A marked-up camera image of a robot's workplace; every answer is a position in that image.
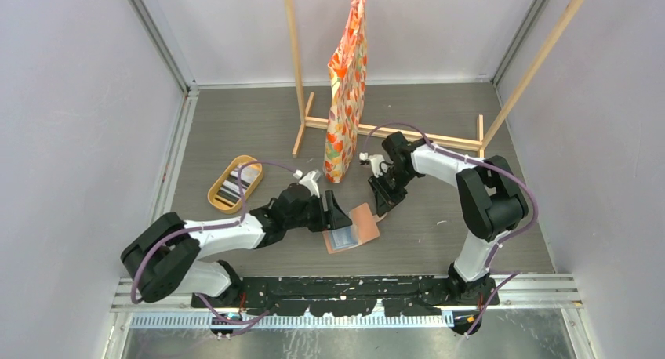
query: gray floor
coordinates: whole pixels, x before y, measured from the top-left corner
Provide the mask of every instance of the gray floor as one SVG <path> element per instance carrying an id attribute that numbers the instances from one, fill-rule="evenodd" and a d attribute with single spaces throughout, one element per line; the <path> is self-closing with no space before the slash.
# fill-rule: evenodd
<path id="1" fill-rule="evenodd" d="M 312 115 L 326 117 L 330 89 L 315 92 Z M 378 125 L 405 121 L 446 136 L 476 137 L 476 117 L 485 116 L 486 126 L 500 110 L 490 84 L 370 85 L 362 122 Z M 260 160 L 294 165 L 304 172 L 321 169 L 325 131 L 307 129 L 300 156 L 291 150 L 299 127 L 294 88 L 218 89 L 201 92 L 194 123 L 187 141 L 173 211 L 183 219 L 228 217 L 206 199 L 210 186 L 240 154 Z M 364 141 L 359 136 L 359 144 Z M 370 154 L 381 151 L 381 139 L 372 138 Z M 486 156 L 500 154 L 521 177 L 518 160 L 505 126 L 497 133 Z M 323 190 L 334 190 L 343 209 L 363 202 L 372 209 L 367 184 L 369 170 L 354 163 L 344 181 L 321 181 Z M 276 197 L 293 178 L 286 171 L 266 168 L 265 176 L 249 207 L 264 205 Z M 456 190 L 436 179 L 413 180 L 409 196 L 379 224 L 381 236 L 358 248 L 330 255 L 321 234 L 290 231 L 285 240 L 270 247 L 224 253 L 236 271 L 246 276 L 444 274 L 459 254 L 466 227 Z M 551 272 L 552 264 L 539 227 L 505 244 L 492 265 L 501 270 Z"/>

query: cable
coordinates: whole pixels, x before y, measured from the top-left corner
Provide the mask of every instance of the cable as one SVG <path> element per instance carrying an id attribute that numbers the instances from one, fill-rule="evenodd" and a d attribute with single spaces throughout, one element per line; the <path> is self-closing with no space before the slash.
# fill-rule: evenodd
<path id="1" fill-rule="evenodd" d="M 270 313 L 270 311 L 269 311 L 269 310 L 266 310 L 265 312 L 263 312 L 262 314 L 260 314 L 260 315 L 258 316 L 258 317 L 260 317 L 259 320 L 260 320 L 261 318 L 266 317 L 269 313 Z M 217 338 L 217 339 L 221 339 L 223 336 L 226 336 L 227 338 L 230 339 L 231 337 L 237 337 L 237 336 L 239 336 L 239 335 L 243 335 L 243 334 L 247 333 L 247 331 L 250 330 L 254 325 L 256 325 L 256 323 L 258 323 L 258 321 L 254 321 L 254 322 L 250 323 L 248 326 L 245 326 L 244 328 L 240 328 L 240 329 L 237 330 L 236 332 L 233 332 L 233 333 L 228 334 L 228 335 L 207 335 L 207 336 L 205 336 L 205 337 L 199 339 L 198 341 L 192 343 L 190 346 L 188 346 L 187 348 L 181 350 L 181 351 L 180 351 L 179 353 L 177 353 L 177 354 L 157 354 L 157 353 L 152 353 L 152 352 L 150 352 L 150 351 L 147 349 L 147 345 L 148 345 L 147 340 L 139 339 L 139 341 L 140 341 L 140 345 L 141 345 L 141 346 L 140 346 L 140 348 L 139 348 L 139 354 L 138 354 L 138 356 L 140 357 L 142 353 L 146 353 L 146 354 L 148 354 L 148 355 L 151 356 L 151 357 L 156 357 L 156 358 L 159 358 L 159 359 L 168 359 L 168 358 L 174 358 L 174 357 L 183 357 L 187 352 L 192 351 L 194 348 L 201 346 L 203 343 L 207 343 L 209 340 L 212 340 L 212 339 L 215 339 L 215 338 Z"/>
<path id="2" fill-rule="evenodd" d="M 387 172 L 387 170 L 388 170 L 392 165 L 393 165 L 392 163 L 388 163 L 387 161 L 382 161 L 381 163 L 379 163 L 379 167 L 381 167 L 381 172 L 384 172 L 384 173 Z"/>
<path id="3" fill-rule="evenodd" d="M 383 127 L 389 126 L 389 125 L 403 125 L 403 126 L 409 127 L 411 129 L 417 131 L 418 133 L 420 133 L 420 135 L 423 136 L 423 138 L 425 139 L 425 143 L 429 146 L 430 149 L 434 150 L 435 152 L 437 152 L 441 155 L 445 155 L 449 158 L 456 159 L 458 161 L 463 161 L 465 163 L 470 163 L 472 165 L 478 165 L 478 166 L 483 167 L 485 169 L 489 169 L 490 171 L 494 171 L 494 172 L 497 172 L 497 173 L 499 173 L 503 176 L 506 176 L 508 179 L 510 179 L 511 181 L 516 183 L 517 185 L 519 185 L 519 187 L 526 193 L 527 198 L 529 198 L 529 200 L 531 201 L 531 206 L 533 207 L 533 209 L 532 209 L 533 213 L 531 215 L 531 220 L 528 221 L 527 224 L 524 225 L 523 227 L 518 228 L 517 230 L 509 233 L 508 235 L 506 235 L 506 236 L 504 236 L 501 239 L 496 241 L 496 244 L 490 250 L 489 255 L 487 256 L 487 260 L 485 261 L 485 267 L 486 268 L 489 269 L 489 265 L 492 263 L 492 260 L 494 259 L 494 256 L 496 256 L 496 251 L 500 248 L 500 246 L 504 242 L 506 242 L 507 240 L 510 240 L 511 238 L 514 238 L 514 237 L 516 237 L 520 234 L 523 234 L 529 228 L 533 227 L 534 224 L 536 224 L 536 221 L 538 220 L 538 214 L 539 214 L 538 203 L 536 202 L 536 196 L 533 194 L 533 192 L 520 179 L 515 177 L 515 175 L 511 174 L 510 172 L 508 172 L 504 169 L 500 169 L 499 167 L 496 167 L 495 165 L 490 165 L 490 164 L 487 164 L 483 161 L 477 161 L 476 159 L 469 158 L 469 157 L 461 155 L 461 154 L 457 154 L 453 151 L 446 150 L 443 147 L 435 145 L 432 142 L 432 140 L 430 140 L 427 137 L 427 134 L 425 134 L 425 132 L 423 132 L 420 128 L 418 128 L 414 125 L 396 121 L 396 122 L 388 122 L 386 124 L 379 125 L 379 126 L 375 127 L 374 129 L 369 131 L 369 133 L 367 135 L 367 138 L 365 138 L 365 142 L 362 145 L 362 152 L 363 153 L 365 153 L 365 149 L 367 147 L 369 137 L 372 136 L 372 134 L 374 132 L 376 132 L 377 130 L 379 130 Z"/>
<path id="4" fill-rule="evenodd" d="M 496 286 L 494 288 L 494 290 L 492 290 L 492 293 L 489 294 L 489 298 L 487 298 L 487 301 L 485 302 L 485 305 L 480 310 L 480 313 L 478 314 L 478 317 L 476 317 L 476 319 L 474 320 L 474 323 L 471 324 L 471 327 L 469 328 L 469 330 L 467 330 L 467 332 L 464 333 L 464 335 L 467 337 L 467 339 L 469 338 L 469 335 L 471 334 L 471 332 L 474 331 L 474 328 L 476 327 L 476 325 L 478 324 L 478 322 L 482 318 L 482 315 L 485 314 L 485 311 L 487 310 L 487 307 L 492 302 L 492 299 L 494 299 L 494 296 L 496 296 L 496 294 L 499 292 L 499 289 L 502 288 L 506 283 L 508 283 L 509 280 L 511 280 L 511 279 L 513 279 L 517 276 L 518 276 L 518 273 L 513 273 L 513 274 L 509 275 L 508 278 L 504 279 L 501 283 L 499 283 L 498 286 Z"/>
<path id="5" fill-rule="evenodd" d="M 289 167 L 287 165 L 281 165 L 281 164 L 278 164 L 278 163 L 275 163 L 275 162 L 272 162 L 272 161 L 249 161 L 249 162 L 243 164 L 240 167 L 240 169 L 238 170 L 238 178 L 236 179 L 236 182 L 238 184 L 238 189 L 240 190 L 240 203 L 241 203 L 240 219 L 237 220 L 237 221 L 231 222 L 231 223 L 213 224 L 213 225 L 210 225 L 210 226 L 203 226 L 203 227 L 183 228 L 182 230 L 178 230 L 176 232 L 173 232 L 171 234 L 168 234 L 168 235 L 164 236 L 164 238 L 162 238 L 160 241 L 155 243 L 150 248 L 150 250 L 145 255 L 143 261 L 141 261 L 141 264 L 139 265 L 138 269 L 136 270 L 136 273 L 134 274 L 134 282 L 132 283 L 132 288 L 129 291 L 129 298 L 132 300 L 132 303 L 138 304 L 138 303 L 141 303 L 143 301 L 143 299 L 139 299 L 139 298 L 136 297 L 136 292 L 137 292 L 138 287 L 139 287 L 139 280 L 143 276 L 143 273 L 145 271 L 145 268 L 147 266 L 148 261 L 150 261 L 152 256 L 154 256 L 154 254 L 163 245 L 165 245 L 167 241 L 171 241 L 172 239 L 177 238 L 180 235 L 188 234 L 190 232 L 194 232 L 194 231 L 198 231 L 198 230 L 219 230 L 219 229 L 223 229 L 223 228 L 235 227 L 235 226 L 238 226 L 240 223 L 242 223 L 242 221 L 245 220 L 245 216 L 247 215 L 247 206 L 246 206 L 246 203 L 245 203 L 245 193 L 242 189 L 241 174 L 242 174 L 242 170 L 244 170 L 245 167 L 248 167 L 250 165 L 255 165 L 255 164 L 274 165 L 274 166 L 277 166 L 277 167 L 281 167 L 281 168 L 283 168 L 283 169 L 285 169 L 285 170 L 287 170 L 291 173 L 294 173 L 294 174 L 297 172 L 297 170 L 293 167 Z M 235 320 L 225 318 L 224 316 L 218 314 L 217 311 L 210 304 L 210 302 L 203 296 L 203 294 L 197 293 L 196 296 L 198 296 L 201 299 L 201 301 L 205 304 L 206 307 L 208 307 L 208 309 L 211 312 L 213 312 L 213 314 L 215 314 L 215 316 L 218 320 L 226 322 L 226 323 L 231 324 L 231 325 L 245 325 L 245 324 L 249 323 L 249 325 L 247 327 L 240 329 L 238 332 L 235 332 L 235 333 L 231 334 L 230 336 L 236 336 L 236 335 L 243 334 L 244 332 L 249 330 L 249 328 L 254 326 L 254 324 L 257 323 L 261 318 L 263 318 L 264 316 L 266 316 L 268 314 L 268 311 L 266 311 L 263 314 L 261 314 L 260 316 L 254 317 L 251 320 L 235 321 Z"/>
<path id="6" fill-rule="evenodd" d="M 245 300 L 247 300 L 247 292 L 242 292 L 240 296 L 240 304 L 238 305 L 238 314 L 242 313 L 242 309 L 245 308 Z"/>

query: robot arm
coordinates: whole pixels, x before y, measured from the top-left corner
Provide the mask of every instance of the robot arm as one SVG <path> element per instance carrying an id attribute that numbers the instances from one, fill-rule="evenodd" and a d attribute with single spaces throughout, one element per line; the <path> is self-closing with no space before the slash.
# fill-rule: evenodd
<path id="1" fill-rule="evenodd" d="M 200 292 L 220 299 L 235 299 L 240 280 L 224 262 L 205 263 L 200 259 L 233 249 L 255 249 L 272 245 L 286 231 L 306 227 L 311 232 L 348 227 L 332 191 L 325 192 L 325 205 L 317 181 L 321 173 L 309 172 L 290 184 L 277 198 L 238 218 L 211 222 L 183 221 L 175 212 L 152 223 L 121 255 L 121 261 L 134 277 L 148 251 L 166 235 L 178 230 L 187 234 L 167 241 L 147 262 L 139 280 L 144 301 L 153 303 L 172 292 Z"/>
<path id="2" fill-rule="evenodd" d="M 423 139 L 409 142 L 401 132 L 389 135 L 382 145 L 391 163 L 382 155 L 361 154 L 361 162 L 372 166 L 369 185 L 377 215 L 386 214 L 403 201 L 406 185 L 416 177 L 430 175 L 457 188 L 469 231 L 462 252 L 449 268 L 449 291 L 457 297 L 473 292 L 489 276 L 485 262 L 496 242 L 529 211 L 519 186 L 499 173 L 439 154 Z M 484 162 L 511 172 L 502 157 Z"/>

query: wooden rack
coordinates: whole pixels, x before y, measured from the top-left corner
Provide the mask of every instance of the wooden rack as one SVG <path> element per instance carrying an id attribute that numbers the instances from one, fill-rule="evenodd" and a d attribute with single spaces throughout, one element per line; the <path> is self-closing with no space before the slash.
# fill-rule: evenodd
<path id="1" fill-rule="evenodd" d="M 460 150 L 469 150 L 475 151 L 478 153 L 479 158 L 485 157 L 485 149 L 489 145 L 492 138 L 496 135 L 496 132 L 499 130 L 499 127 L 506 121 L 508 114 L 515 107 L 515 104 L 519 101 L 522 93 L 526 90 L 526 87 L 529 85 L 534 75 L 543 64 L 543 61 L 550 54 L 550 51 L 554 48 L 554 45 L 557 43 L 557 40 L 563 34 L 563 31 L 568 26 L 572 18 L 577 13 L 577 10 L 580 8 L 584 0 L 570 0 L 568 6 L 566 6 L 563 14 L 559 18 L 558 22 L 552 28 L 552 31 L 545 39 L 545 42 L 540 47 L 540 50 L 536 54 L 536 57 L 531 62 L 531 65 L 526 70 L 522 76 L 517 87 L 511 93 L 510 97 L 506 103 L 501 108 L 499 115 L 496 117 L 492 125 L 489 127 L 489 130 L 485 133 L 483 128 L 483 117 L 480 114 L 477 121 L 477 130 L 478 134 L 476 139 L 468 140 L 464 138 L 441 136 L 438 134 L 427 133 L 427 136 L 432 139 L 435 143 L 438 143 L 444 147 L 451 147 L 453 149 Z M 293 57 L 293 69 L 295 70 L 296 76 L 296 95 L 298 98 L 298 112 L 300 114 L 300 128 L 298 129 L 298 134 L 296 136 L 296 143 L 293 145 L 293 157 L 298 156 L 300 150 L 300 144 L 303 141 L 303 135 L 305 128 L 317 128 L 317 129 L 327 129 L 328 128 L 328 119 L 327 118 L 316 118 L 310 116 L 311 105 L 314 102 L 314 93 L 310 92 L 309 98 L 307 99 L 307 104 L 304 101 L 304 92 L 303 92 L 303 79 L 300 69 L 300 50 L 298 47 L 298 33 L 296 29 L 296 14 L 293 8 L 293 0 L 285 0 L 286 4 L 286 19 L 289 24 L 289 34 L 291 37 L 291 53 Z M 358 134 L 368 135 L 376 126 L 360 124 L 358 126 Z M 376 137 L 386 137 L 393 132 L 401 131 L 404 133 L 405 137 L 408 140 L 416 140 L 420 138 L 420 134 L 417 132 L 405 131 L 401 129 L 392 129 L 392 128 L 381 128 L 374 132 L 372 135 Z"/>

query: paper shopping bag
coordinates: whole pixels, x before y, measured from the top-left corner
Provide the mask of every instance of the paper shopping bag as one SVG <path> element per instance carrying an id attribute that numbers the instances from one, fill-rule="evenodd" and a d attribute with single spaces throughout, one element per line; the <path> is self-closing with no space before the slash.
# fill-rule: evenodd
<path id="1" fill-rule="evenodd" d="M 344 178 L 354 157 L 358 123 L 365 104 L 365 1 L 351 1 L 342 40 L 328 62 L 332 104 L 328 113 L 324 166 L 325 176 L 333 183 Z"/>

